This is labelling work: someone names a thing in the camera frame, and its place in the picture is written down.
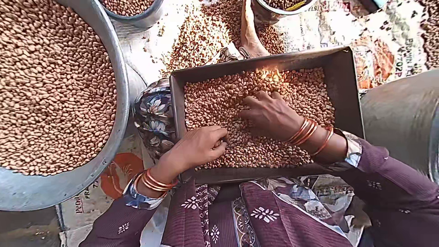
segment orange bangle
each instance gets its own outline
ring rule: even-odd
[[[310,119],[311,126],[309,127],[308,131],[299,138],[296,142],[292,143],[293,146],[298,146],[302,143],[304,143],[317,129],[317,123]]]
[[[134,180],[134,190],[138,193],[139,191],[137,190],[137,184],[139,182],[140,177],[142,176],[142,174],[140,174],[139,176],[137,176],[136,180]]]
[[[296,132],[296,134],[294,134],[290,139],[288,139],[288,141],[286,141],[286,143],[292,143],[295,141],[295,138],[298,137],[308,126],[309,121],[307,118],[304,119],[304,122],[302,124],[302,126],[300,127],[299,131]]]
[[[302,143],[306,142],[306,141],[311,137],[311,135],[314,134],[314,132],[316,131],[317,127],[318,127],[317,123],[314,122],[314,126],[313,126],[313,128],[309,131],[309,133],[307,133],[307,135],[306,135],[302,140],[300,140],[300,141],[296,144],[296,146],[299,146],[299,145],[301,145]]]
[[[334,134],[334,128],[333,128],[333,127],[330,127],[329,134],[328,134],[328,136],[326,137],[326,140],[325,140],[325,142],[323,143],[323,145],[322,145],[319,149],[317,149],[317,151],[315,151],[313,154],[310,154],[309,156],[316,156],[318,153],[320,153],[320,151],[322,151],[322,150],[326,147],[326,145],[327,145],[328,142],[329,142],[329,139],[331,139],[331,137],[332,137],[333,134]]]
[[[145,186],[150,188],[150,189],[153,189],[155,191],[166,191],[166,190],[170,189],[170,188],[164,188],[164,187],[160,187],[160,186],[154,185],[153,183],[151,183],[148,180],[148,178],[145,176],[145,173],[143,173],[141,175],[141,177],[142,177],[141,180],[142,180],[143,184],[145,184]]]
[[[158,185],[160,185],[160,186],[163,186],[163,187],[167,187],[167,188],[169,188],[169,189],[177,185],[177,181],[175,181],[175,182],[172,183],[172,184],[164,184],[164,183],[161,183],[161,182],[155,180],[155,179],[151,176],[151,172],[149,171],[149,169],[146,169],[146,175],[147,175],[148,178],[149,178],[151,181],[153,181],[154,183],[156,183],[156,184],[158,184]]]

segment metal tray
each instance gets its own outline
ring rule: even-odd
[[[25,176],[0,167],[0,210],[29,211],[61,203],[93,183],[111,163],[128,122],[128,76],[116,32],[98,0],[57,0],[98,34],[110,57],[117,88],[116,119],[102,151],[87,164],[54,176]]]
[[[170,85],[177,140],[181,139],[186,132],[184,124],[184,85],[186,82],[198,82],[262,67],[277,67],[280,71],[323,67],[327,92],[335,107],[335,127],[361,138],[364,136],[353,53],[349,47],[336,47],[174,71],[170,77]],[[325,170],[318,169],[315,164],[279,169],[213,168],[200,171],[190,169],[182,173],[180,179],[187,181],[194,177],[198,183],[223,183],[246,181],[262,176],[294,177],[323,173]]]

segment pile of peanuts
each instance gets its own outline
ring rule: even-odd
[[[424,49],[427,53],[427,65],[428,69],[439,67],[439,2],[437,0],[420,0],[422,5],[425,6],[425,10],[428,12],[428,19],[422,23],[422,28],[425,33],[422,34],[424,38]]]
[[[135,16],[149,8],[154,0],[101,0],[101,2],[116,15]]]
[[[55,175],[93,159],[116,113],[101,40],[53,0],[0,0],[0,165]]]
[[[254,137],[247,123],[237,117],[246,109],[245,97],[258,91],[279,92],[299,115],[320,126],[334,124],[322,68],[283,71],[261,69],[223,76],[184,87],[185,124],[188,130],[219,125],[229,131],[230,146],[218,159],[201,168],[296,167],[311,162],[305,150],[266,137]]]
[[[203,66],[221,48],[233,42],[240,46],[242,0],[219,0],[212,5],[188,8],[188,17],[181,27],[163,76],[178,69]],[[261,43],[271,54],[284,53],[284,44],[272,26],[258,26]]]
[[[273,8],[286,10],[304,0],[265,0],[265,2]]]

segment wrist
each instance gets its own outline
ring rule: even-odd
[[[298,116],[297,119],[294,119],[288,123],[287,130],[286,130],[287,140],[289,140],[291,137],[293,137],[300,130],[300,128],[302,127],[304,122],[305,122],[305,118]]]
[[[167,157],[161,157],[154,167],[150,169],[151,176],[162,183],[169,184],[183,172],[179,164],[167,159]]]

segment metal bowl rim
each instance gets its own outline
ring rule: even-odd
[[[303,5],[303,6],[301,6],[299,9],[297,9],[297,10],[294,10],[294,11],[285,11],[285,10],[282,10],[282,9],[276,9],[276,8],[273,8],[273,7],[271,7],[270,5],[268,5],[264,0],[256,0],[262,7],[264,7],[265,9],[267,9],[267,10],[269,10],[269,11],[271,11],[271,12],[273,12],[273,13],[276,13],[276,14],[280,14],[280,15],[297,15],[297,14],[300,14],[300,13],[302,13],[302,12],[304,12],[305,10],[307,10],[305,7],[306,6],[313,6],[316,2],[317,2],[317,0],[311,0],[309,3],[307,3],[307,4],[305,4],[305,5]]]

